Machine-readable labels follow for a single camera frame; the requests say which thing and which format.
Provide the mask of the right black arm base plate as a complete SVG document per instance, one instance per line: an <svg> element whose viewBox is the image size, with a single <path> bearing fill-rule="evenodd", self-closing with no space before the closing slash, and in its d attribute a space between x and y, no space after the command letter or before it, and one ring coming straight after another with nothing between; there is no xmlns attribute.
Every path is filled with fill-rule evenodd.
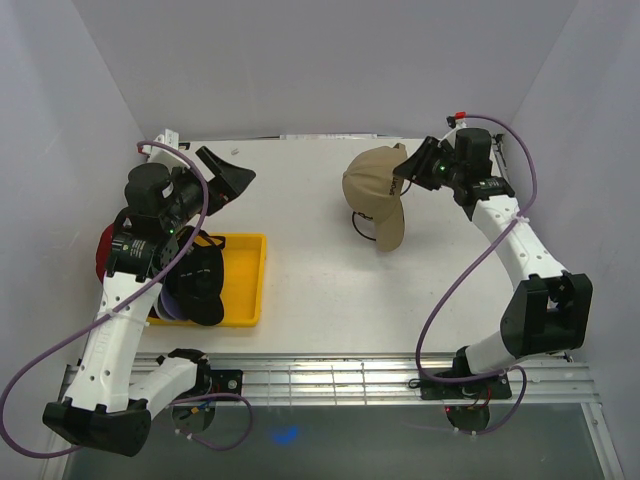
<svg viewBox="0 0 640 480"><path fill-rule="evenodd" d="M452 378L455 383L435 382L421 374L408 382L410 389L417 389L422 400L507 400L512 397L509 380L505 374L459 382L453 369L441 372L430 371L437 378Z"/></svg>

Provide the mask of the black NY baseball cap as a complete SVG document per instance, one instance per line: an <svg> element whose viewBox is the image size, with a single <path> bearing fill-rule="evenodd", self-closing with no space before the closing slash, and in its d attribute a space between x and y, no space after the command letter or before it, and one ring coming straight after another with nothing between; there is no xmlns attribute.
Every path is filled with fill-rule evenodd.
<svg viewBox="0 0 640 480"><path fill-rule="evenodd" d="M188 252L164 278L162 290L177 300L187 321L209 327L224 319L225 246L224 236L200 230Z"/></svg>

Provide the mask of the beige baseball cap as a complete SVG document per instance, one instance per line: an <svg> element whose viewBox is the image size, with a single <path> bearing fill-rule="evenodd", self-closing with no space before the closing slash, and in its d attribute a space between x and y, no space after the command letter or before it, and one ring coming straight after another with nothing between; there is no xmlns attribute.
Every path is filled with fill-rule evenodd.
<svg viewBox="0 0 640 480"><path fill-rule="evenodd" d="M373 223L376 247L381 252L395 250L404 239L404 180L393 171L407 158L401 143L376 147L357 155L342 176L347 204L355 214Z"/></svg>

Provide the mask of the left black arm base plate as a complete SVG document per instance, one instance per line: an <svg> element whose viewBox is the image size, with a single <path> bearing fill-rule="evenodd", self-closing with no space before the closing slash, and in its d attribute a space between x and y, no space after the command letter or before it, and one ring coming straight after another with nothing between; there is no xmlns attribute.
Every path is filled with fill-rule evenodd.
<svg viewBox="0 0 640 480"><path fill-rule="evenodd" d="M241 395L244 372L239 369L214 369L205 375L208 380L206 394L235 394Z"/></svg>

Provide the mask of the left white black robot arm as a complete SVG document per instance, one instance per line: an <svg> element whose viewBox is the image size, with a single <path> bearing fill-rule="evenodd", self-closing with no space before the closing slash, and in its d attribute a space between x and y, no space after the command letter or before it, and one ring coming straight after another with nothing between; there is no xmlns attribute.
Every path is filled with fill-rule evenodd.
<svg viewBox="0 0 640 480"><path fill-rule="evenodd" d="M76 446L132 457L165 407L201 399L213 386L207 356L194 349L173 350L136 384L130 374L162 278L183 270L200 231L187 224L238 198L256 174L202 147L196 155L213 175L206 180L181 152L166 151L168 160L150 158L128 174L127 206L113 224L101 305L79 371L43 413L44 424Z"/></svg>

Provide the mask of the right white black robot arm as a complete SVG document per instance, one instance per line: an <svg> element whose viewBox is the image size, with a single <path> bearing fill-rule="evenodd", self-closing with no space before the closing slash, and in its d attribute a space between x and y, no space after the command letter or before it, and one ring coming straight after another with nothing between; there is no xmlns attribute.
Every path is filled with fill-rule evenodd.
<svg viewBox="0 0 640 480"><path fill-rule="evenodd" d="M492 139L481 128L456 131L453 142L428 136L395 168L424 189L447 187L471 223L487 238L513 286L496 333L461 348L449 370L429 380L474 397L521 360L580 348L585 340L593 284L556 260L530 226L508 181L493 172Z"/></svg>

